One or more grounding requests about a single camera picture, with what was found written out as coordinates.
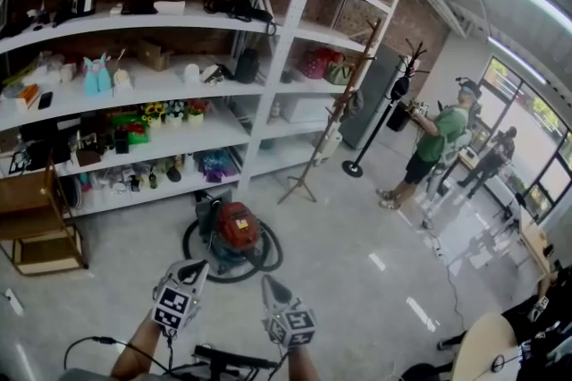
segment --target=wooden cabinet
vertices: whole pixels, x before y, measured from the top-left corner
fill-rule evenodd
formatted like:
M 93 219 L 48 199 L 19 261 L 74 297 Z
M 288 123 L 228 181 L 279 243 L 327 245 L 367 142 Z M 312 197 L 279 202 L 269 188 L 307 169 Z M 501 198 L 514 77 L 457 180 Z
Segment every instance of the wooden cabinet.
M 51 161 L 43 173 L 0 181 L 0 246 L 22 275 L 88 267 Z

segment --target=green handbag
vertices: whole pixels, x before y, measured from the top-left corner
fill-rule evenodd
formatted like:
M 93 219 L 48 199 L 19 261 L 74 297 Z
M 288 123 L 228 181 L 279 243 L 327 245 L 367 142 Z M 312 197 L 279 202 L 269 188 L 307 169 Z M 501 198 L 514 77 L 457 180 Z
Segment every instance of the green handbag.
M 333 85 L 348 85 L 351 68 L 343 63 L 329 62 L 324 79 Z

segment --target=green shirt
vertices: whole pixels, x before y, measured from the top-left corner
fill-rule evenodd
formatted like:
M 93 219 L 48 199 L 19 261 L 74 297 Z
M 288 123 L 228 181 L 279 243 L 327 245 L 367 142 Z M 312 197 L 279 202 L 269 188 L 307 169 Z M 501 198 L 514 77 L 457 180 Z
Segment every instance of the green shirt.
M 439 161 L 445 147 L 445 138 L 447 138 L 447 142 L 456 140 L 467 126 L 467 118 L 450 107 L 443 109 L 434 121 L 437 130 L 439 130 L 439 136 L 431 136 L 426 133 L 417 143 L 417 154 L 427 163 Z

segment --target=shoe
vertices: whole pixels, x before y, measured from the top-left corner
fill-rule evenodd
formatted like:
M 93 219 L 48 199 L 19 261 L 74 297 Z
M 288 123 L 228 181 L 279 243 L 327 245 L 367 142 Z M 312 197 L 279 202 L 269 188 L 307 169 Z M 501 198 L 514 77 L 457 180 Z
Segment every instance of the shoe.
M 449 345 L 448 345 L 448 344 L 445 344 L 445 341 L 446 341 L 446 340 L 440 340 L 440 341 L 437 343 L 437 351 L 445 351 L 445 350 L 448 350 L 448 349 L 449 349 Z
M 379 206 L 385 209 L 390 209 L 392 211 L 399 209 L 400 207 L 395 204 L 395 201 L 392 199 L 380 199 Z
M 380 199 L 391 199 L 390 192 L 381 189 L 375 189 L 375 195 L 377 195 Z

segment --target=smartphone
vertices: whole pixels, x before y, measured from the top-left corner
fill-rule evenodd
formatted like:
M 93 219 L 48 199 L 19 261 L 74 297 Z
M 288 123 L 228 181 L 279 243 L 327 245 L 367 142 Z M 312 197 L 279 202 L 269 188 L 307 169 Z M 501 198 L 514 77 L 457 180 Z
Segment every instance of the smartphone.
M 46 109 L 52 104 L 52 96 L 54 92 L 48 91 L 39 98 L 38 109 Z

